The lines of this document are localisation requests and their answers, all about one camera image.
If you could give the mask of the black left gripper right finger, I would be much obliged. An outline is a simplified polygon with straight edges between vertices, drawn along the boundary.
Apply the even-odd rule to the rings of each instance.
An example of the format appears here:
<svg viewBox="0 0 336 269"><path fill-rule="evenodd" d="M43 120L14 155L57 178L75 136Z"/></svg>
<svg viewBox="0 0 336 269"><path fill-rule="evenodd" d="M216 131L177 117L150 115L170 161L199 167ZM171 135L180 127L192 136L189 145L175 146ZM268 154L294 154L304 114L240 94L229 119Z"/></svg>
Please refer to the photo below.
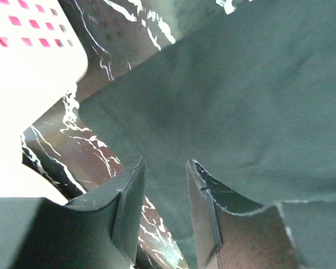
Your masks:
<svg viewBox="0 0 336 269"><path fill-rule="evenodd" d="M199 268L299 268L278 206L247 199L196 160L186 177Z"/></svg>

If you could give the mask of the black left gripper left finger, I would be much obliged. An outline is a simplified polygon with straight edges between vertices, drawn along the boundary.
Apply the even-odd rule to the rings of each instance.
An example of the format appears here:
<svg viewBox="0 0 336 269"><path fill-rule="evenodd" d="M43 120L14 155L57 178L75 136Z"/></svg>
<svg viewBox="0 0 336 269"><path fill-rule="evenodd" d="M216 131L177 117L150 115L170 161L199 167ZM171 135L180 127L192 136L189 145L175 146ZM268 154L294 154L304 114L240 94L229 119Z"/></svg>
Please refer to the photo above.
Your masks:
<svg viewBox="0 0 336 269"><path fill-rule="evenodd" d="M146 161L66 205L0 198L0 268L132 268Z"/></svg>

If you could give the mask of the black t shirt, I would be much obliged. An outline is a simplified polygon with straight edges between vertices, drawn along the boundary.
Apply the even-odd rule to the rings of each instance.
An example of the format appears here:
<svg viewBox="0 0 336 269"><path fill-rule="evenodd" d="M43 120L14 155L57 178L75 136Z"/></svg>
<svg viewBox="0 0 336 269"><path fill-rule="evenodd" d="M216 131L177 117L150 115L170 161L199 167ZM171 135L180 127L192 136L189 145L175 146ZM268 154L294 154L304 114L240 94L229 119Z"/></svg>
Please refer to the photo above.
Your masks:
<svg viewBox="0 0 336 269"><path fill-rule="evenodd" d="M186 164L276 205L300 268L336 268L336 1L252 1L86 99L79 116L125 164L197 268Z"/></svg>

